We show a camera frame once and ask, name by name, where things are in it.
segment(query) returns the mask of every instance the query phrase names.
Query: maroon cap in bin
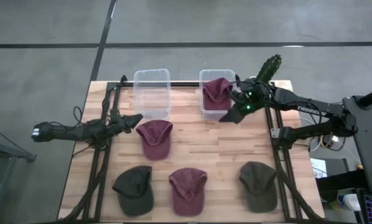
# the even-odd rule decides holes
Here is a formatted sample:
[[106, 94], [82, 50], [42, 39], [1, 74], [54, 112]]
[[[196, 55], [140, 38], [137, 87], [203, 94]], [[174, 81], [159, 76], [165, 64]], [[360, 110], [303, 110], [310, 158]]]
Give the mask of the maroon cap in bin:
[[203, 84], [203, 102], [205, 110], [228, 110], [231, 108], [229, 92], [233, 85], [225, 78], [217, 78]]
[[204, 185], [207, 173], [194, 168], [183, 168], [169, 175], [172, 186], [172, 208], [177, 215], [192, 217], [204, 209]]
[[163, 120], [148, 121], [139, 125], [136, 132], [141, 136], [144, 156], [151, 161], [165, 159], [170, 149], [172, 123]]

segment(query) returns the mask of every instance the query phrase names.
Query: cap brim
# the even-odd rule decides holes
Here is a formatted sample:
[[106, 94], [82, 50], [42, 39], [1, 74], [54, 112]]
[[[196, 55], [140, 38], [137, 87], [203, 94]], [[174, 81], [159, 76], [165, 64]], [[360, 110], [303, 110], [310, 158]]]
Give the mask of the cap brim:
[[150, 161], [159, 161], [168, 157], [171, 146], [170, 135], [156, 146], [149, 145], [143, 137], [141, 137], [141, 141], [143, 154]]
[[126, 198], [118, 195], [119, 206], [127, 217], [137, 217], [150, 212], [154, 206], [154, 197], [151, 185], [147, 187], [146, 193], [140, 198]]
[[277, 191], [274, 183], [261, 195], [252, 195], [247, 190], [244, 192], [248, 208], [254, 213], [271, 212], [277, 207]]
[[184, 199], [178, 191], [172, 188], [172, 208], [179, 216], [192, 217], [201, 214], [204, 209], [204, 200], [204, 189], [199, 191], [199, 193], [194, 196], [193, 200], [188, 201]]

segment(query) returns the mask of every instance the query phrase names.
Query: wooden tabletop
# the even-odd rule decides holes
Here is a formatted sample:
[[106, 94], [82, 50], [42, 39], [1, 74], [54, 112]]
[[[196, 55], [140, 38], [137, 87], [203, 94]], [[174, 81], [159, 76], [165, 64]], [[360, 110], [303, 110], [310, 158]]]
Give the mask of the wooden tabletop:
[[[291, 82], [275, 81], [276, 86], [292, 90]], [[86, 99], [83, 121], [100, 118], [101, 102], [105, 97], [107, 82], [91, 82]], [[252, 213], [244, 201], [238, 180], [239, 170], [248, 161], [263, 162], [274, 168], [264, 110], [250, 114], [240, 123], [205, 121], [199, 103], [198, 88], [172, 87], [172, 109], [169, 121], [174, 124], [171, 134], [171, 152], [163, 161], [148, 161], [142, 153], [139, 135], [119, 134], [113, 138], [106, 179], [101, 222], [281, 222], [284, 216], [280, 196], [277, 208], [270, 213]], [[133, 89], [122, 88], [119, 101], [121, 114], [134, 114]], [[285, 126], [299, 127], [297, 111], [283, 111]], [[86, 147], [79, 142], [75, 152]], [[290, 150], [298, 191], [313, 210], [324, 217], [319, 192], [305, 146]], [[93, 149], [79, 153], [70, 164], [67, 183], [60, 206], [59, 218], [68, 215], [86, 191], [93, 158]], [[135, 166], [152, 166], [154, 208], [136, 218], [126, 217], [118, 203], [116, 192], [111, 189], [119, 174]], [[205, 207], [196, 217], [179, 217], [171, 207], [168, 176], [177, 169], [194, 167], [208, 174], [205, 186]], [[287, 191], [289, 208], [295, 217], [291, 194]], [[95, 211], [96, 193], [92, 198], [91, 214]]]

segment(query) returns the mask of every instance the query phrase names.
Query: dark green baseball cap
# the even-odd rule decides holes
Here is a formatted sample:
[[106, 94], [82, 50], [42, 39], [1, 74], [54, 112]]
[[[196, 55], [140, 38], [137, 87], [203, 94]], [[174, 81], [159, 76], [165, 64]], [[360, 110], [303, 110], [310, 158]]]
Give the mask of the dark green baseball cap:
[[248, 209], [254, 213], [271, 212], [277, 207], [274, 179], [276, 171], [262, 162], [247, 162], [239, 180], [243, 184]]

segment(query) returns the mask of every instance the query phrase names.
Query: concrete floor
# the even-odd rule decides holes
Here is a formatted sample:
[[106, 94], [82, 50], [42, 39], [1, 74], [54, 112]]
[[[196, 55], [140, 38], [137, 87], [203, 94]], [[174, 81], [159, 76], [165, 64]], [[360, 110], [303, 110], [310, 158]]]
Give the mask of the concrete floor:
[[[109, 0], [0, 0], [0, 44], [99, 43]], [[121, 0], [108, 43], [117, 42], [339, 42], [372, 41], [372, 0]], [[35, 143], [41, 121], [75, 123], [97, 49], [0, 49], [0, 130], [38, 154], [19, 161], [0, 223], [56, 219], [74, 143]], [[97, 80], [133, 79], [137, 70], [167, 68], [173, 80], [196, 80], [205, 68], [229, 68], [246, 78], [281, 54], [276, 79], [298, 95], [338, 102], [372, 90], [372, 47], [253, 47], [105, 49]], [[352, 139], [348, 149], [357, 156]], [[356, 161], [345, 150], [318, 149], [312, 157]], [[349, 214], [326, 212], [331, 220]]]

